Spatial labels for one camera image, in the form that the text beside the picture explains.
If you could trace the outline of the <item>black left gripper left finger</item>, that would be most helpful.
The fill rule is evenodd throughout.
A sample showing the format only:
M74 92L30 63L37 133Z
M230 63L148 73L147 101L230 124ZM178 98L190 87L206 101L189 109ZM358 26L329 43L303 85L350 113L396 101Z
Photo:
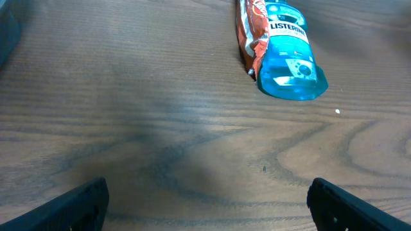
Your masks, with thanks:
M1 231L101 231L109 190L103 177L1 225Z

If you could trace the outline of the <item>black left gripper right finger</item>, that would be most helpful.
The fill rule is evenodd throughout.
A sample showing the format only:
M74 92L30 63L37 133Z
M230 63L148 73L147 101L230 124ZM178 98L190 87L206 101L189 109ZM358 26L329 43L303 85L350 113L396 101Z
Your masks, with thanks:
M307 206L318 231L410 231L410 225L323 178L308 190Z

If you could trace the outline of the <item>blue Listerine mouthwash bottle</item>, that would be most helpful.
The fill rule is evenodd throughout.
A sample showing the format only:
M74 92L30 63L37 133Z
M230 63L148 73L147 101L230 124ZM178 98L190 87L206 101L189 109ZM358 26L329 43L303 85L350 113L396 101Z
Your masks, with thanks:
M316 64L303 14L286 1L266 1L269 41L258 76L258 87L276 98L305 101L328 88Z

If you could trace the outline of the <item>orange red snack stick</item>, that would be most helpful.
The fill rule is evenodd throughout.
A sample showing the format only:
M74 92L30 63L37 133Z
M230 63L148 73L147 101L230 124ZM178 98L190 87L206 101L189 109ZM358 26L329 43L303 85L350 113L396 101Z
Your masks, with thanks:
M269 43L264 0L236 1L236 34L245 70L256 81Z

